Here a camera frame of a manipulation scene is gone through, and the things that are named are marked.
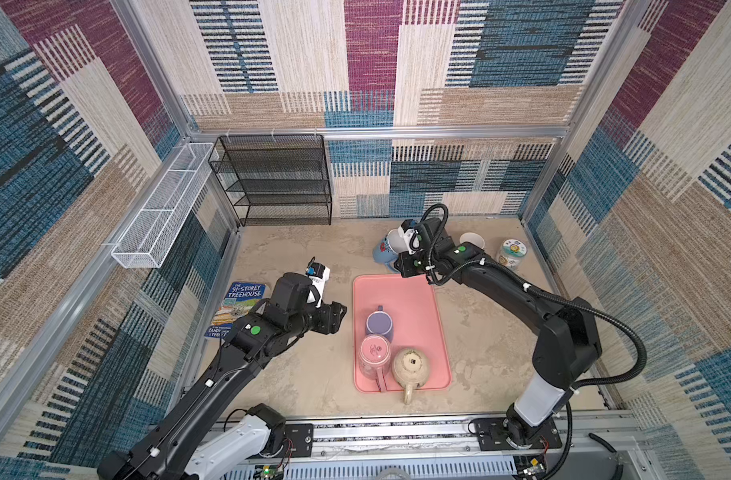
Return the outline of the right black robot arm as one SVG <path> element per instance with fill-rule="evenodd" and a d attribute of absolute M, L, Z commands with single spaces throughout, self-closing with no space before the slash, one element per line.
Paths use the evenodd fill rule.
<path fill-rule="evenodd" d="M 601 340 L 589 304 L 577 298 L 545 298 L 541 288 L 469 242 L 456 244 L 443 220 L 429 217 L 419 223 L 405 220 L 407 251 L 393 263 L 404 278 L 423 275 L 441 286 L 451 280 L 493 300 L 519 318 L 537 336 L 533 350 L 535 374 L 525 391 L 507 410 L 503 429 L 507 442 L 525 449 L 549 426 L 553 413 L 563 408 L 573 386 L 601 356 Z"/>

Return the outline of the white ceramic mug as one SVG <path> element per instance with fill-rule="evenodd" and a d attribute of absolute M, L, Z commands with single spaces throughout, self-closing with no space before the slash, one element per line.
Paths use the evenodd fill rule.
<path fill-rule="evenodd" d="M 475 232 L 465 232 L 459 237 L 459 242 L 465 247 L 474 247 L 478 250 L 485 249 L 485 238 Z"/>

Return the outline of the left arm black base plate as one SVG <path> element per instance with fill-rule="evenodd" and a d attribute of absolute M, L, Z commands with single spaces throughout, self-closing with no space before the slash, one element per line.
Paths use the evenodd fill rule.
<path fill-rule="evenodd" d="M 312 423 L 285 424 L 279 430 L 280 449 L 276 458 L 309 458 L 312 455 L 314 425 Z"/>

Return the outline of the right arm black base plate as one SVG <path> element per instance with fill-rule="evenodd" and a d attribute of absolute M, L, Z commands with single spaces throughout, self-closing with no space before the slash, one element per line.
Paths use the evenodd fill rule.
<path fill-rule="evenodd" d="M 549 418 L 539 425 L 519 424 L 505 417 L 483 417 L 467 424 L 481 451 L 551 450 L 563 448 L 555 422 Z"/>

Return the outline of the blue dotted ceramic mug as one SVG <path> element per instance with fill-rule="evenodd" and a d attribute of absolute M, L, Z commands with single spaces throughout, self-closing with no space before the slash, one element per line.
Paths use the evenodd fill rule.
<path fill-rule="evenodd" d="M 385 266 L 390 272 L 397 273 L 393 264 L 399 258 L 399 254 L 407 250 L 409 246 L 405 240 L 405 232 L 401 228 L 391 229 L 373 248 L 373 260 L 376 264 Z"/>

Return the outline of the purple ceramic mug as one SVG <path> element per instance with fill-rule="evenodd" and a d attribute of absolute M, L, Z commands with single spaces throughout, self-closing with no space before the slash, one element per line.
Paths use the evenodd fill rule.
<path fill-rule="evenodd" d="M 378 335 L 385 338 L 388 342 L 393 342 L 395 335 L 395 324 L 393 318 L 385 311 L 382 305 L 377 310 L 369 314 L 365 321 L 365 332 L 367 335 Z"/>

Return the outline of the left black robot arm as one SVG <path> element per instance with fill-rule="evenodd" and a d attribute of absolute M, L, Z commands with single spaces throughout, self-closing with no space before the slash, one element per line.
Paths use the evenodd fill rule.
<path fill-rule="evenodd" d="M 237 426 L 207 440 L 231 401 L 273 360 L 308 332 L 335 334 L 347 309 L 323 301 L 329 268 L 311 263 L 288 272 L 271 296 L 233 321 L 199 380 L 143 440 L 112 452 L 97 468 L 102 479 L 219 479 L 252 456 L 281 454 L 285 419 L 259 404 Z"/>

